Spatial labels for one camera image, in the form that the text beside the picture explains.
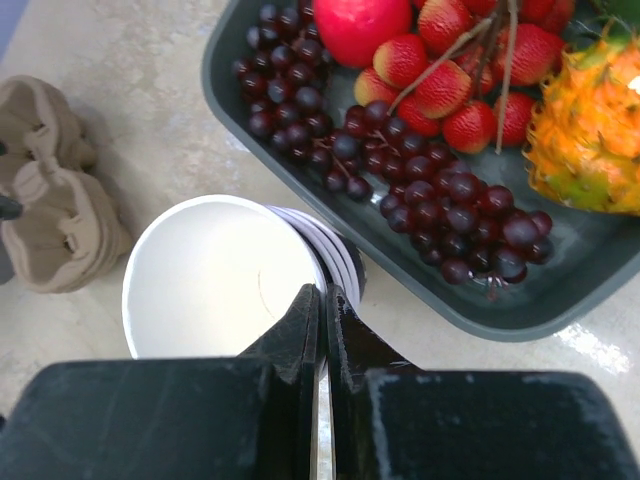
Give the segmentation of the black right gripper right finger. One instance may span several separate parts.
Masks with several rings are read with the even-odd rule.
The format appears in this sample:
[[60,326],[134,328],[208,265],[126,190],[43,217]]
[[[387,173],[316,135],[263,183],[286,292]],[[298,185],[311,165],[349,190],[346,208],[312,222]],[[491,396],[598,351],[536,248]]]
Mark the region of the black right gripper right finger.
[[335,284],[326,296],[326,360],[329,376],[334,477],[357,473],[355,398],[370,369],[416,373],[420,370],[371,330],[358,316],[343,289]]

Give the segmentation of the black paper coffee cup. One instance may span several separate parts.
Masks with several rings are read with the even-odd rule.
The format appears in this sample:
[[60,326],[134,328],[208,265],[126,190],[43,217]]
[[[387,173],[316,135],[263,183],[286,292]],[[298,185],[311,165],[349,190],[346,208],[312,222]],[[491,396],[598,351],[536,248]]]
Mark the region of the black paper coffee cup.
[[129,257],[122,320],[135,359],[234,356],[326,281],[302,236],[271,208],[231,195],[179,203]]

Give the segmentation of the pulp cup carrier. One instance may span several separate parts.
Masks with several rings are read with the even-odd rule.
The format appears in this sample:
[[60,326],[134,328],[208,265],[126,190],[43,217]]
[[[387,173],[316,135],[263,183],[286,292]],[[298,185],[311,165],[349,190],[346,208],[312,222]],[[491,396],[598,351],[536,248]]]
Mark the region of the pulp cup carrier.
[[19,205],[1,222],[16,277],[61,294],[108,273],[132,247],[115,200],[89,174],[97,152],[64,95],[31,76],[1,84],[1,196]]

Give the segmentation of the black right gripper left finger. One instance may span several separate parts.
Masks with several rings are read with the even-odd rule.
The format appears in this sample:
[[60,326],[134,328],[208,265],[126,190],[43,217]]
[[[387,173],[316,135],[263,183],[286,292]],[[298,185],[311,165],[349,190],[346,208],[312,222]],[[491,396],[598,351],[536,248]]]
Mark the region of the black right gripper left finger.
[[301,287],[273,327],[240,355],[265,368],[256,447],[256,479],[317,477],[320,293]]

